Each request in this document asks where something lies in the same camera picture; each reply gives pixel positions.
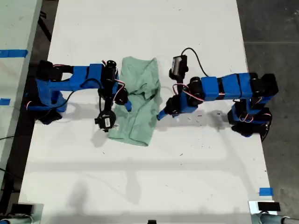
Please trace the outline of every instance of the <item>blue tape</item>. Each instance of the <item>blue tape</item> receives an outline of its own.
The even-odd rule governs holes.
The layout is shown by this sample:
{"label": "blue tape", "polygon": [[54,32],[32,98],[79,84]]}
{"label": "blue tape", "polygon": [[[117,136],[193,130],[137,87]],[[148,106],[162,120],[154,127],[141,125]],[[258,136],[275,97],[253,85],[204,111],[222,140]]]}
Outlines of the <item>blue tape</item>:
{"label": "blue tape", "polygon": [[26,57],[27,54],[27,50],[21,49],[0,50],[0,57]]}
{"label": "blue tape", "polygon": [[273,188],[260,188],[260,196],[273,196]]}
{"label": "blue tape", "polygon": [[0,105],[1,106],[8,106],[10,104],[10,99],[8,98],[1,98],[0,99]]}

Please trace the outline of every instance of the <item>mint green fabric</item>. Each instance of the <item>mint green fabric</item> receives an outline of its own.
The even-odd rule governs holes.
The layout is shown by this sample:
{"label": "mint green fabric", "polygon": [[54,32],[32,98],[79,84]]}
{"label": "mint green fabric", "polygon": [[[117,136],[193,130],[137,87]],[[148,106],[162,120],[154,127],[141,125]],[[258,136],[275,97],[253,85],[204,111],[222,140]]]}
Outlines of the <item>mint green fabric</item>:
{"label": "mint green fabric", "polygon": [[108,137],[117,141],[148,146],[157,122],[159,112],[160,81],[157,59],[150,61],[125,57],[122,60],[120,80],[126,83],[132,111],[116,105],[115,127]]}

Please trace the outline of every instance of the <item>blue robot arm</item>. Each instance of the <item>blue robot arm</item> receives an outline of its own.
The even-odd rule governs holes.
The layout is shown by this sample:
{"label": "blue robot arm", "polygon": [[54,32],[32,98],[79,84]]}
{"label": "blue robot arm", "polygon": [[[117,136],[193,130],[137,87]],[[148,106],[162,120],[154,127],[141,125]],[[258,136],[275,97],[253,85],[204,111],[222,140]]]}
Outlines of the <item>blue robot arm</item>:
{"label": "blue robot arm", "polygon": [[232,129],[246,137],[253,133],[260,133],[262,140],[266,137],[272,115],[264,106],[278,92],[273,74],[265,74],[261,79],[256,73],[220,78],[193,77],[188,85],[184,85],[182,82],[187,71],[187,56],[174,57],[169,76],[177,81],[178,94],[168,99],[166,107],[157,115],[158,120],[167,114],[175,117],[181,113],[192,113],[204,101],[239,99],[228,113]]}
{"label": "blue robot arm", "polygon": [[[72,76],[62,80],[63,73],[71,73]],[[98,89],[100,98],[105,100],[105,107],[102,111],[100,106],[100,114],[95,123],[107,132],[116,120],[116,115],[111,110],[113,102],[125,105],[127,111],[132,109],[125,84],[118,78],[114,61],[90,66],[53,65],[51,62],[41,61],[26,94],[26,107],[36,119],[49,124],[62,118],[60,113],[66,110],[67,101],[75,91]],[[71,94],[65,99],[61,91],[71,91]]]}

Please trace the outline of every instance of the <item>floor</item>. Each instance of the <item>floor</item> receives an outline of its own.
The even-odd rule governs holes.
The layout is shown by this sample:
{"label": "floor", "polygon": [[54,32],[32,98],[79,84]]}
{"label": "floor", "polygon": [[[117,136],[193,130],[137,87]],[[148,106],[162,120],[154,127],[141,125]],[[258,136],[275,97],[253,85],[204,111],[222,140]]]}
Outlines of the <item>floor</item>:
{"label": "floor", "polygon": [[[274,120],[263,142],[264,156],[274,200],[280,202],[281,214],[299,218],[299,1],[298,0],[237,0],[249,71],[274,73],[279,93],[270,101]],[[47,14],[46,25],[52,32],[57,0],[44,0],[42,10]],[[30,59],[28,76],[34,74],[41,59],[47,59],[50,43],[38,27]],[[32,132],[34,122],[26,112],[20,116],[18,135]],[[23,175],[27,155],[20,156],[18,148],[29,148],[30,138],[14,142],[8,167]],[[20,189],[21,183],[14,182]]]}

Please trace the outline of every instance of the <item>table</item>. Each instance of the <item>table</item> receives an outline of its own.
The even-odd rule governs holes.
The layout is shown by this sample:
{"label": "table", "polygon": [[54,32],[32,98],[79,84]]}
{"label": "table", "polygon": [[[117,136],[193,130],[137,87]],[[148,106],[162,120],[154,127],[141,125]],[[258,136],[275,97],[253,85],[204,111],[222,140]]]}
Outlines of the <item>table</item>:
{"label": "table", "polygon": [[[25,58],[0,58],[0,138],[13,136],[19,118],[28,65],[42,6],[41,0],[0,1],[0,49],[26,49]],[[0,168],[5,169],[13,138],[0,140]],[[0,171],[0,185],[4,173]]]}
{"label": "table", "polygon": [[[112,59],[121,69],[123,57],[156,57],[163,108],[172,58],[186,47],[211,76],[246,72],[236,1],[60,0],[49,60]],[[203,76],[187,54],[185,83]],[[95,90],[76,92],[62,120],[35,125],[19,202],[44,204],[42,223],[250,224],[248,201],[271,200],[258,195],[269,187],[259,136],[244,138],[223,121],[232,101],[167,117],[139,147],[98,129],[98,100]]]}

